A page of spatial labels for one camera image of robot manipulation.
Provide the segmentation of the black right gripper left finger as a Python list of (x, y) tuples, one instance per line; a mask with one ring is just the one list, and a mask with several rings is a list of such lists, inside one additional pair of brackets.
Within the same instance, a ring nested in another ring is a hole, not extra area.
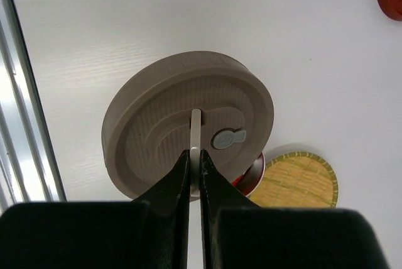
[(1, 216), (2, 268), (186, 268), (190, 153), (131, 202), (30, 202)]

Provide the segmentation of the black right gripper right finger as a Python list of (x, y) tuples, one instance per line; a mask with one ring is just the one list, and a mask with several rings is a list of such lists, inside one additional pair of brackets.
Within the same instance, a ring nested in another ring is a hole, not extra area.
[(263, 208), (200, 154), (205, 268), (388, 268), (371, 225), (348, 209)]

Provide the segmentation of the taupe round lid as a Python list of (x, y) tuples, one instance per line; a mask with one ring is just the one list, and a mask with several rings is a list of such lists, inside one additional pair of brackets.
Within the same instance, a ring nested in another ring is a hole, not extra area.
[(152, 63), (111, 101), (102, 123), (112, 183), (135, 199), (160, 181), (190, 148), (191, 113), (202, 115), (201, 149), (230, 182), (258, 158), (273, 128), (273, 100), (242, 63), (192, 51)]

